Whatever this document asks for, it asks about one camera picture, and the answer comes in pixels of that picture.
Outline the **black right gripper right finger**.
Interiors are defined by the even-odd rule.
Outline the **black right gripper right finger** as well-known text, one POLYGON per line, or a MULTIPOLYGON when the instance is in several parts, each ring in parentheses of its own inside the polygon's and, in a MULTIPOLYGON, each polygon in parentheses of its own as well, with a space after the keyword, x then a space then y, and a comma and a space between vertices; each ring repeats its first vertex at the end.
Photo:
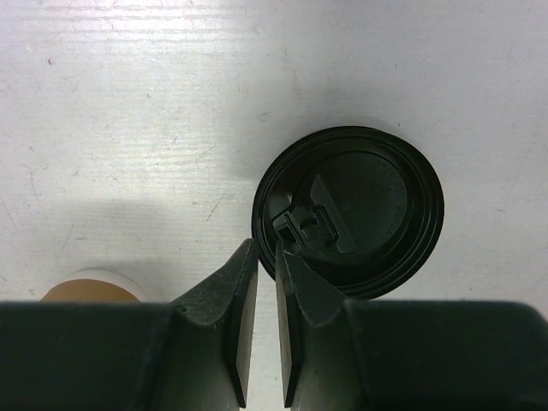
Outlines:
POLYGON ((358 408, 347 297, 279 242, 277 316, 286 408, 358 408))

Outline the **brown paper coffee cup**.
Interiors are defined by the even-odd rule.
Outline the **brown paper coffee cup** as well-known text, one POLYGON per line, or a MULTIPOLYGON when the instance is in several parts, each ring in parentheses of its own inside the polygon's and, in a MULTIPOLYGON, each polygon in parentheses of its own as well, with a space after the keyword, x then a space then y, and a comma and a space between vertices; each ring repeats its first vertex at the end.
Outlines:
POLYGON ((145 291, 133 280, 113 271, 89 269, 70 274, 53 286, 41 301, 142 302, 145 291))

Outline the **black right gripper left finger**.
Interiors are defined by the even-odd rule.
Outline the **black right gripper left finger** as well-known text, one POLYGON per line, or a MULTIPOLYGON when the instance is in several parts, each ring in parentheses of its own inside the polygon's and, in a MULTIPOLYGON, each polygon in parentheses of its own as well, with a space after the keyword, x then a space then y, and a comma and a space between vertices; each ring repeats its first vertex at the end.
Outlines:
POLYGON ((218 270, 173 301, 171 408, 244 408, 258 286, 246 239, 218 270))

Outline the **black plastic cup lid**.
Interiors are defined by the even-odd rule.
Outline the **black plastic cup lid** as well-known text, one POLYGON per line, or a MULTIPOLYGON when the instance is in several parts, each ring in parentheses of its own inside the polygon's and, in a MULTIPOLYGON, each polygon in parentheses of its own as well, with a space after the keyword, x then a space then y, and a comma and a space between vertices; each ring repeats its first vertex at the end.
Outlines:
POLYGON ((443 221, 440 180, 417 148, 375 128, 341 126, 297 140, 271 163, 251 231, 270 276, 282 243, 345 295, 371 300, 425 264, 443 221))

